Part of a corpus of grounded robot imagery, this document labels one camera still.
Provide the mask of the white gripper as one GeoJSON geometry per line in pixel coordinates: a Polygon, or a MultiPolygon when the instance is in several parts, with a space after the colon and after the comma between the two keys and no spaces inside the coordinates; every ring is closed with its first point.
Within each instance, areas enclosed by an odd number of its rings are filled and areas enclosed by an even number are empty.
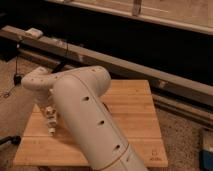
{"type": "Polygon", "coordinates": [[[35,102],[40,108],[43,115],[46,114],[46,109],[53,106],[52,93],[50,90],[35,91],[35,102]]]}

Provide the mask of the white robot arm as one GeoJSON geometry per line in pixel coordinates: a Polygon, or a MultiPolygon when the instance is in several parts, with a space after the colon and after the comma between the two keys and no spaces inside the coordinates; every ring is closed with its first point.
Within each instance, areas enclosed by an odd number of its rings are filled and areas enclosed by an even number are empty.
{"type": "Polygon", "coordinates": [[[54,106],[94,171],[148,171],[101,102],[111,84],[102,66],[54,74],[38,67],[21,81],[37,103],[54,106]]]}

